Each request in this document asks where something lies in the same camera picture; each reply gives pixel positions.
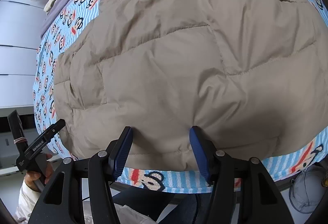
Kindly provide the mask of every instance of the white cabinet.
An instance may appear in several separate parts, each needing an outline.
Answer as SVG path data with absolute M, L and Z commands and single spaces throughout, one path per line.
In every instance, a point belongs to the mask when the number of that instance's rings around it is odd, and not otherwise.
M 0 75 L 0 108 L 33 105 L 35 76 Z
M 0 1 L 0 45 L 37 49 L 45 12 L 30 5 Z
M 35 75 L 36 50 L 0 46 L 0 74 Z

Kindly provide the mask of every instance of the logo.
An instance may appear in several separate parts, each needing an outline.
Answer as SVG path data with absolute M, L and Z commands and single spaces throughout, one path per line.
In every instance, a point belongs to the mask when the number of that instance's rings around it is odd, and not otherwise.
M 43 145 L 43 140 L 36 146 L 33 148 L 33 152 L 35 152 L 41 145 Z

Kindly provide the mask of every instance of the bed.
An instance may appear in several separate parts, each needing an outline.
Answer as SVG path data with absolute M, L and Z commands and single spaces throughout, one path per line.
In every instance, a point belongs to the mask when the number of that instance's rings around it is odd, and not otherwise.
M 35 122 L 39 133 L 56 122 L 53 79 L 57 57 L 69 48 L 85 26 L 97 17 L 99 1 L 71 0 L 43 36 L 37 50 L 36 77 L 33 86 Z M 328 26 L 328 11 L 322 0 L 309 1 Z M 273 180 L 287 178 L 323 159 L 328 153 L 327 131 L 328 127 L 294 153 L 262 160 Z M 63 146 L 58 135 L 52 139 L 48 147 L 63 158 L 71 156 L 74 160 L 77 159 Z M 204 193 L 212 190 L 198 171 L 150 171 L 124 168 L 118 181 L 141 188 L 173 193 Z M 239 187 L 240 180 L 235 179 L 235 189 Z

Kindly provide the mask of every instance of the white cloth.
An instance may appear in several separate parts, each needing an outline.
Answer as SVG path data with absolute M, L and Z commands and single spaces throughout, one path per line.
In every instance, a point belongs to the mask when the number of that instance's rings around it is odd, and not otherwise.
M 30 219 L 31 213 L 37 200 L 40 197 L 40 193 L 30 189 L 23 181 L 22 188 L 19 191 L 18 207 L 14 218 L 25 219 L 23 224 L 27 224 Z M 118 218 L 121 224 L 156 224 L 150 217 L 142 215 L 128 206 L 121 206 L 115 204 Z M 93 224 L 91 207 L 89 201 L 83 201 L 83 212 L 86 224 Z

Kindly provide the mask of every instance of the quilted down jacket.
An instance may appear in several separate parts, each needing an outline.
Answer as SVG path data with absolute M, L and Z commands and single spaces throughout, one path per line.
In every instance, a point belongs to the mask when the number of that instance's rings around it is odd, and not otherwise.
M 135 127 L 127 167 L 197 170 L 189 129 L 260 159 L 328 125 L 328 29 L 308 0 L 101 0 L 62 53 L 55 109 L 84 158 Z

